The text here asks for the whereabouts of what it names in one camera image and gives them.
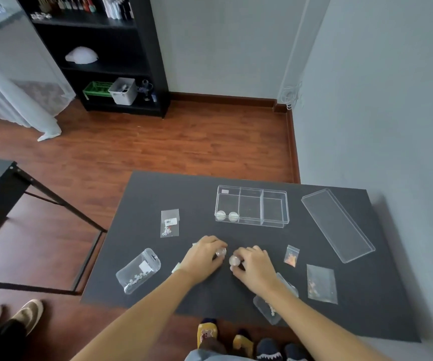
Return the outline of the person's right hand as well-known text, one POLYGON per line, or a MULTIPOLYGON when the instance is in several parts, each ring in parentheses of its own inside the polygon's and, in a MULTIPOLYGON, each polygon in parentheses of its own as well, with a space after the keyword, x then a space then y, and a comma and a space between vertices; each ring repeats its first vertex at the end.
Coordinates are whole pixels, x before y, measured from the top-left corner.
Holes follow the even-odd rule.
POLYGON ((233 253, 241 260, 245 275, 234 275, 250 291, 268 300, 281 282, 278 280, 273 264, 266 250, 259 246, 240 247, 233 253))

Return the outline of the person's right forearm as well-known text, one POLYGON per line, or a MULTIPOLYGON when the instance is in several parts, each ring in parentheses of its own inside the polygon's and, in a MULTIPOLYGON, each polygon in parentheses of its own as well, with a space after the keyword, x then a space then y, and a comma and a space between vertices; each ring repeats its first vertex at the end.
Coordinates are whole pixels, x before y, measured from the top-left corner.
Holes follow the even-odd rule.
POLYGON ((297 298, 286 286, 252 287, 282 316, 315 361, 392 361, 297 298))

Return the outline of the clear plastic package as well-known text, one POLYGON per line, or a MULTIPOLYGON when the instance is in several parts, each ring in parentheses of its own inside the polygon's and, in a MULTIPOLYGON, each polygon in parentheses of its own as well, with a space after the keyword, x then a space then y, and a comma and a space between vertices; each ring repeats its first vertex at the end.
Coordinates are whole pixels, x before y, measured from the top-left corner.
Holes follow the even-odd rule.
MULTIPOLYGON (((298 298, 299 293, 297 289, 287 282, 280 273, 276 274, 279 280, 290 290, 291 293, 293 293, 295 297, 298 298)), ((276 310, 260 296, 254 297, 253 304, 271 325, 277 325, 282 320, 282 317, 279 315, 279 313, 277 313, 276 310)))

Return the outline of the tiny zip bag orange pieces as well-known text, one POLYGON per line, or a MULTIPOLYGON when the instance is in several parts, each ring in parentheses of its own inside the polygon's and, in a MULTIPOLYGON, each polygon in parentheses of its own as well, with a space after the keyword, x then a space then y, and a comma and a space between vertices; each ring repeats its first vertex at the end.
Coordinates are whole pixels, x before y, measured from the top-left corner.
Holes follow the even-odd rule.
POLYGON ((284 263, 295 268, 296 264, 297 264, 297 260, 298 260, 298 256, 300 253, 300 249, 292 246, 292 245, 287 245, 286 248, 286 253, 284 256, 284 263))

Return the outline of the clear package with white label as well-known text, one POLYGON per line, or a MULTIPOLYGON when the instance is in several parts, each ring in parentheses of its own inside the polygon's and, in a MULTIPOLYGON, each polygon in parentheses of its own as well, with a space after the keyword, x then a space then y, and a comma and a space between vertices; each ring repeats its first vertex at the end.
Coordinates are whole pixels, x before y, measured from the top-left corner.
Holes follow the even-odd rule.
POLYGON ((126 295, 132 294, 138 287, 159 272, 161 261, 153 251, 147 248, 116 273, 116 278, 126 295))

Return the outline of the large clear zip bag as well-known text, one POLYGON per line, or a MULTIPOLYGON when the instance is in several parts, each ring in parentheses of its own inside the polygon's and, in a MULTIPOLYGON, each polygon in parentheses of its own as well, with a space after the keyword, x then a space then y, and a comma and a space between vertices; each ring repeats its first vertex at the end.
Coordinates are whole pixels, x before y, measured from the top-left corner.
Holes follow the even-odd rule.
POLYGON ((338 304, 334 270, 307 264, 307 296, 309 299, 338 304))

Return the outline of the dark blue shark slipper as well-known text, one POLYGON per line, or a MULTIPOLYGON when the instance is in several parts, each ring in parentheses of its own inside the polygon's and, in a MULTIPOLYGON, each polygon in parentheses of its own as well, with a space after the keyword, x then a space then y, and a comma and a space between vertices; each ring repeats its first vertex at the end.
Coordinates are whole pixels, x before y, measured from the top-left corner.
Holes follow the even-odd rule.
POLYGON ((289 343, 284 346, 284 361, 308 361, 307 352, 300 345, 289 343))
POLYGON ((256 346, 257 361, 283 361, 278 343, 272 338, 263 338, 256 346))

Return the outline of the clear box lid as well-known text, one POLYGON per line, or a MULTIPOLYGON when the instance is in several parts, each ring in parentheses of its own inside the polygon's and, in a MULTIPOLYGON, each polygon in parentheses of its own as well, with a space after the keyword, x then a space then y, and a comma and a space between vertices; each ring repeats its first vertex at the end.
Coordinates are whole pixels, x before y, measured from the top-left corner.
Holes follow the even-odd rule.
POLYGON ((305 195, 301 201, 343 263, 376 250, 330 189, 305 195))

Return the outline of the small glass stand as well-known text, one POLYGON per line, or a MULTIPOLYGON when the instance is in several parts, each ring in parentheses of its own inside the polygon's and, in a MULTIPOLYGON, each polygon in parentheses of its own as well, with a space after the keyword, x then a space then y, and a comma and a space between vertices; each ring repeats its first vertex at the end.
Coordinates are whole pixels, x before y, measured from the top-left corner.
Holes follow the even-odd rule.
POLYGON ((153 84, 147 80, 143 79, 141 81, 141 84, 137 86, 137 91, 139 94, 143 94, 144 100, 146 102, 149 102, 152 100, 152 90, 153 90, 153 84))

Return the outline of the white plastic bin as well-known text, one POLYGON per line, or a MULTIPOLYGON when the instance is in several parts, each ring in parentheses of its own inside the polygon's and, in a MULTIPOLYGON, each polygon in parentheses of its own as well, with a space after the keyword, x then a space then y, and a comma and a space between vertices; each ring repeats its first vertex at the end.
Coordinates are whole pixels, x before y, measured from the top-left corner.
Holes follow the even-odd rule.
POLYGON ((130 106, 134 103, 138 90, 134 78, 119 77, 108 88, 115 104, 130 106))

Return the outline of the green plastic basket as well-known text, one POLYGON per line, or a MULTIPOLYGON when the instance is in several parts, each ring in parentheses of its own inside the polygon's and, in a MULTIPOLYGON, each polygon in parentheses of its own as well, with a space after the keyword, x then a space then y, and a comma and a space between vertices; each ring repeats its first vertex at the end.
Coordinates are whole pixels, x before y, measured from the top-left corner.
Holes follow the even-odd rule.
POLYGON ((89 101, 89 97, 102 97, 111 98, 111 93, 109 92, 112 83, 101 82, 101 81, 91 81, 82 90, 84 97, 89 101))

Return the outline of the black shelf unit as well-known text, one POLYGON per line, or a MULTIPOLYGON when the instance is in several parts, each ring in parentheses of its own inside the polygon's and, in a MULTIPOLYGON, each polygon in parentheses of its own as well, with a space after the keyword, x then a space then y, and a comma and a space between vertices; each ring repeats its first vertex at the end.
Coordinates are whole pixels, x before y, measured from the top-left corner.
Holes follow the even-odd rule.
POLYGON ((29 14, 41 12, 36 0, 16 0, 29 17, 39 38, 87 111, 149 115, 164 118, 170 105, 160 45, 150 0, 129 0, 134 20, 109 19, 102 0, 92 0, 96 13, 63 11, 48 21, 33 21, 29 14), (87 47, 99 57, 97 62, 78 65, 65 60, 76 47, 87 47), (113 98, 89 97, 82 90, 91 81, 113 83, 119 77, 143 79, 153 84, 152 100, 137 94, 130 106, 115 104, 113 98))

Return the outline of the white dome shade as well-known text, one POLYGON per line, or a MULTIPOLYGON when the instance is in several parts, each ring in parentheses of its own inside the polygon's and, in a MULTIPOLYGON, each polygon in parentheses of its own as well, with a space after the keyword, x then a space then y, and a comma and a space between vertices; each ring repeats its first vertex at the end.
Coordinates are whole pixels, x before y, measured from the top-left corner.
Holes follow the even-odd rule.
POLYGON ((95 51, 87 47, 76 47, 70 51, 65 57, 65 60, 78 65, 86 65, 97 62, 99 57, 95 51))

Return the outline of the white sheer curtain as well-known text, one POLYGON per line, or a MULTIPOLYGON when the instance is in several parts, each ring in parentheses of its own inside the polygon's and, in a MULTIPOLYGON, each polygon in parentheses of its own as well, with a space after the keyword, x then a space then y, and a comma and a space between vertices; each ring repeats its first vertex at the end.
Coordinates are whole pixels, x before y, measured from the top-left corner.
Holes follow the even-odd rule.
POLYGON ((33 128, 41 136, 38 141, 53 139, 62 134, 56 115, 28 95, 0 71, 0 120, 33 128))

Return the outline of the row of coloured bottles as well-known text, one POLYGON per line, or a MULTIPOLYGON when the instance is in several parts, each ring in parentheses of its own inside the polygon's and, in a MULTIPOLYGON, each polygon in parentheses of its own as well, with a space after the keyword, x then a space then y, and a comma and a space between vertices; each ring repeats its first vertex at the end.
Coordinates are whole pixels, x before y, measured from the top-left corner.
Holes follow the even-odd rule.
POLYGON ((85 11, 96 13, 92 0, 36 0, 42 13, 55 14, 63 11, 85 11))

